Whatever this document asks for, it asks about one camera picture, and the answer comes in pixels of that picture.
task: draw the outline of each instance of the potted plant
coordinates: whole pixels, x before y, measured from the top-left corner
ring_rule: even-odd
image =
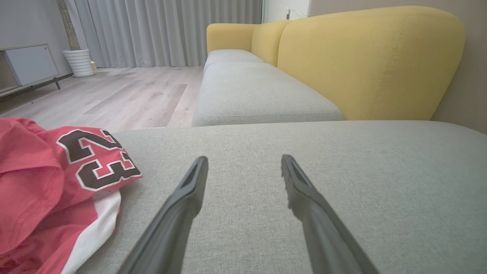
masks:
[[[94,74],[91,66],[91,57],[89,49],[81,49],[78,38],[76,37],[75,28],[69,16],[68,7],[64,0],[56,0],[61,17],[68,35],[68,42],[70,50],[63,50],[63,54],[68,60],[69,65],[73,71],[73,77],[88,77]]]

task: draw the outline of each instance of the yellow fabric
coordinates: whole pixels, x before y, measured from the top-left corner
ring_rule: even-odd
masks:
[[[252,36],[252,53],[276,67],[281,34],[289,22],[290,20],[283,20],[258,25]]]
[[[257,24],[210,24],[206,29],[208,52],[217,49],[252,51],[252,34]]]
[[[392,7],[291,22],[278,68],[348,120],[431,119],[462,56],[465,30],[441,10]]]

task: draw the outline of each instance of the curtain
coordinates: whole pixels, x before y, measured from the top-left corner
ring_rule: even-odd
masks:
[[[260,23],[262,0],[75,0],[99,67],[199,66],[211,23]]]

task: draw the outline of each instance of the ribbed plant pot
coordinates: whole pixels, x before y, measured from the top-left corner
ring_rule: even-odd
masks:
[[[62,52],[73,70],[73,77],[88,77],[94,74],[91,67],[90,50],[63,50]]]

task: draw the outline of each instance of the red jersey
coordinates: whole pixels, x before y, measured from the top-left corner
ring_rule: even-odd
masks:
[[[106,130],[0,118],[0,273],[74,273],[142,175]]]

